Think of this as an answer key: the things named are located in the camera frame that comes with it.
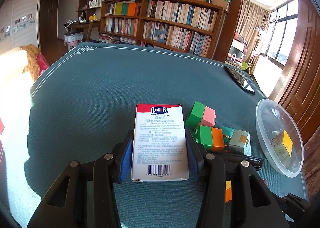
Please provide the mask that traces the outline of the white red barcode box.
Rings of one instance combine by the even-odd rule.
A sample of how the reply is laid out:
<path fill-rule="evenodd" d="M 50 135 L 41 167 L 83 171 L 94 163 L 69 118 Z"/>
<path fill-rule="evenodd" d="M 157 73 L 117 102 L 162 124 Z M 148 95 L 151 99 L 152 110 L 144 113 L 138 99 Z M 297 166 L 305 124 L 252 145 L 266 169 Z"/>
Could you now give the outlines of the white red barcode box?
<path fill-rule="evenodd" d="M 188 179 L 182 106 L 137 104 L 131 180 L 161 182 Z"/>

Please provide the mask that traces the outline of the yellow orange toy brick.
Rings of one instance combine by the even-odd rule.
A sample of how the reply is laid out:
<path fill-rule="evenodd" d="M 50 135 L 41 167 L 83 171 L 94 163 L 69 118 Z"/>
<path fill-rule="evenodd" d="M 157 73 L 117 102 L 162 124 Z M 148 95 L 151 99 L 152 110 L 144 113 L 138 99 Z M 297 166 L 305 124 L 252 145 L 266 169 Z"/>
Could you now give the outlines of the yellow orange toy brick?
<path fill-rule="evenodd" d="M 232 182 L 230 180 L 226 180 L 225 183 L 225 202 L 229 202 L 232 200 Z"/>

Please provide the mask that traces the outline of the white Estee Lauder box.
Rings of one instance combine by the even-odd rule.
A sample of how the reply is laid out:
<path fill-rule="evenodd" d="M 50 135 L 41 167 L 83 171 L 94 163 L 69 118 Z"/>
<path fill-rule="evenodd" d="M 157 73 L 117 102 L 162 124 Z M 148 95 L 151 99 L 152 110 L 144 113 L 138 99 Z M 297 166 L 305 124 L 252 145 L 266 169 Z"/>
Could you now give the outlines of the white Estee Lauder box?
<path fill-rule="evenodd" d="M 251 156 L 250 133 L 235 129 L 228 144 L 232 153 Z"/>

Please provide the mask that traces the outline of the yellow top cube box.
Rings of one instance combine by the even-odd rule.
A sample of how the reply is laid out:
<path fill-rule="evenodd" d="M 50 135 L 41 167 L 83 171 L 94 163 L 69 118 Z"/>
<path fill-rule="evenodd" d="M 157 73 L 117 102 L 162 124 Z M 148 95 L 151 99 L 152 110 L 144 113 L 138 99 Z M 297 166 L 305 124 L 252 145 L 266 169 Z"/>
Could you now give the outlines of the yellow top cube box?
<path fill-rule="evenodd" d="M 280 161 L 291 157 L 293 142 L 286 130 L 282 130 L 276 134 L 276 136 L 270 140 L 270 144 Z"/>

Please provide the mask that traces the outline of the clear plastic bowl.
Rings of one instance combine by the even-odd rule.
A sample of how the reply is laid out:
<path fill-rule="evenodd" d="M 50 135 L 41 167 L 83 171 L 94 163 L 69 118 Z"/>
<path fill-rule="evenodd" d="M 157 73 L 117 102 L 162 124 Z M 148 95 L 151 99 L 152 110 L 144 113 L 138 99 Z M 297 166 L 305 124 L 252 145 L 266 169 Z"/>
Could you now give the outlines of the clear plastic bowl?
<path fill-rule="evenodd" d="M 299 175 L 304 161 L 303 140 L 290 114 L 275 101 L 262 99 L 256 107 L 256 129 L 271 166 L 289 178 Z"/>

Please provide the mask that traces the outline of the teal plastic case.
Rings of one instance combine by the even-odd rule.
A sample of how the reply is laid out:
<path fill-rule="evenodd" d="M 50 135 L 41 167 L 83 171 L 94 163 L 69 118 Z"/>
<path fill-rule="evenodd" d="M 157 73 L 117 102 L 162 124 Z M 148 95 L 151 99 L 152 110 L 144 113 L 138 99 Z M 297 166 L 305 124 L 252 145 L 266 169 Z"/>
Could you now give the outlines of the teal plastic case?
<path fill-rule="evenodd" d="M 222 130 L 223 141 L 224 141 L 225 145 L 227 145 L 227 144 L 229 144 L 235 129 L 230 128 L 230 127 L 221 126 L 221 130 Z"/>

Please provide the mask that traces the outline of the green orange toy brick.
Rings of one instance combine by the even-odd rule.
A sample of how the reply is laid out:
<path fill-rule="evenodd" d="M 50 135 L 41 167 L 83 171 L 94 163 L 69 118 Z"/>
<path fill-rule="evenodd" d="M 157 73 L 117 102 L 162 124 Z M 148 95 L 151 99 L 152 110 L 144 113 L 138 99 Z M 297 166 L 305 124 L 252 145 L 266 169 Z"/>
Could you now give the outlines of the green orange toy brick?
<path fill-rule="evenodd" d="M 225 147 L 223 133 L 220 128 L 200 125 L 194 129 L 193 137 L 196 143 L 202 144 L 208 151 L 220 152 Z"/>

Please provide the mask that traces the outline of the green pink toy brick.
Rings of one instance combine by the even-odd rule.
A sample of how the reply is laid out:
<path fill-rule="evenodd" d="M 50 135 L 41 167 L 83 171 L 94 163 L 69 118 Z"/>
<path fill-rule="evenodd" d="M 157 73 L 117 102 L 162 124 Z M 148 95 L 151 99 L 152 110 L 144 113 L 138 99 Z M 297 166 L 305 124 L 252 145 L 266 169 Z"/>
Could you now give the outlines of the green pink toy brick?
<path fill-rule="evenodd" d="M 195 129 L 198 126 L 214 127 L 215 119 L 216 112 L 214 109 L 202 103 L 194 102 L 185 120 L 185 125 L 190 129 Z"/>

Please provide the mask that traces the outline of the black smartphone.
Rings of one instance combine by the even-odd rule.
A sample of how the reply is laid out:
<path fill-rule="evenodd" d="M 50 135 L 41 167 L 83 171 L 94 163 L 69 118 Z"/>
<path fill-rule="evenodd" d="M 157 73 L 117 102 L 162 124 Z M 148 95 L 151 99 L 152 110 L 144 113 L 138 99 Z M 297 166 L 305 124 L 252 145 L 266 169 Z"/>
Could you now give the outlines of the black smartphone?
<path fill-rule="evenodd" d="M 244 76 L 238 70 L 233 69 L 229 66 L 224 66 L 224 69 L 240 89 L 242 89 L 247 93 L 255 95 L 255 91 L 250 86 L 249 82 L 244 78 Z"/>

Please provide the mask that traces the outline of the brown wooden door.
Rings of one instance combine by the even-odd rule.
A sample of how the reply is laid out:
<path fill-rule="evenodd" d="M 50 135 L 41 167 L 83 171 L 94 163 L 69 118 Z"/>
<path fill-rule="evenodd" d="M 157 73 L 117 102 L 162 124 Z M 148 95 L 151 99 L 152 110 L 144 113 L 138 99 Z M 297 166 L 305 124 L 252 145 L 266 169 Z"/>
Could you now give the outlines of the brown wooden door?
<path fill-rule="evenodd" d="M 319 127 L 319 15 L 308 0 L 298 1 L 293 44 L 270 99 L 287 110 L 307 143 Z"/>

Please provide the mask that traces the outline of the green plastic basin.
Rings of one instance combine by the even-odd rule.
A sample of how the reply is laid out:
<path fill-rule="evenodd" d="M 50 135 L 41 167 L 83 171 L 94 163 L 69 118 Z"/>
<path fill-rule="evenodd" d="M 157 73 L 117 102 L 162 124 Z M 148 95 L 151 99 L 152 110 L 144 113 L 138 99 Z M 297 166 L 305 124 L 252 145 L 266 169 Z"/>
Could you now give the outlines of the green plastic basin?
<path fill-rule="evenodd" d="M 242 62 L 239 67 L 242 71 L 245 71 L 249 68 L 249 65 L 246 62 Z"/>

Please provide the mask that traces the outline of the teal green table mat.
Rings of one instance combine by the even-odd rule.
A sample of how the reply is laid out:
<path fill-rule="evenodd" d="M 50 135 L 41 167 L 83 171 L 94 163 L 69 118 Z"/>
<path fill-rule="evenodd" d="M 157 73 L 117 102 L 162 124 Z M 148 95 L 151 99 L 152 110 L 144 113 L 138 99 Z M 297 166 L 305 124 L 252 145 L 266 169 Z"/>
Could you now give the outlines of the teal green table mat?
<path fill-rule="evenodd" d="M 135 125 L 136 104 L 180 104 L 183 115 L 195 101 L 216 110 L 216 126 L 251 134 L 252 155 L 263 158 L 259 171 L 268 188 L 308 198 L 302 173 L 288 178 L 270 166 L 255 126 L 257 103 L 266 98 L 253 85 L 245 93 L 224 65 L 212 60 L 134 46 L 93 45 L 70 51 L 31 88 L 29 159 L 24 164 L 30 188 L 42 198 L 72 160 L 96 160 L 122 142 Z M 195 227 L 204 185 L 187 181 L 142 182 L 130 175 L 114 186 L 122 227 Z"/>

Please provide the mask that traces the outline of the large wooden bookshelf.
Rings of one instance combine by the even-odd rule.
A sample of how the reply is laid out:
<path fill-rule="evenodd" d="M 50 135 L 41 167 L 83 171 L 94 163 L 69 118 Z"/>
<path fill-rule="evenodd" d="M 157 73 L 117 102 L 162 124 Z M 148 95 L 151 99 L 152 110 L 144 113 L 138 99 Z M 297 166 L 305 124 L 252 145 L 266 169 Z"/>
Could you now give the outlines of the large wooden bookshelf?
<path fill-rule="evenodd" d="M 213 58 L 225 10 L 198 0 L 104 0 L 100 40 Z"/>

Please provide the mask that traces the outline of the small wooden shelf desk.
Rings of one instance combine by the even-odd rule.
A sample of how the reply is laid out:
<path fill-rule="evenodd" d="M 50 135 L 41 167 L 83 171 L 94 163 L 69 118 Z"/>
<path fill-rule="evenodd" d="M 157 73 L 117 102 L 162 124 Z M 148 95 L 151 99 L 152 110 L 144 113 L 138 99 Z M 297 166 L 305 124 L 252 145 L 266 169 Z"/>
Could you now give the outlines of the small wooden shelf desk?
<path fill-rule="evenodd" d="M 64 24 L 66 34 L 69 36 L 71 32 L 86 31 L 84 41 L 89 42 L 93 28 L 100 27 L 100 9 L 102 7 L 101 0 L 77 0 L 76 19 L 68 21 Z"/>

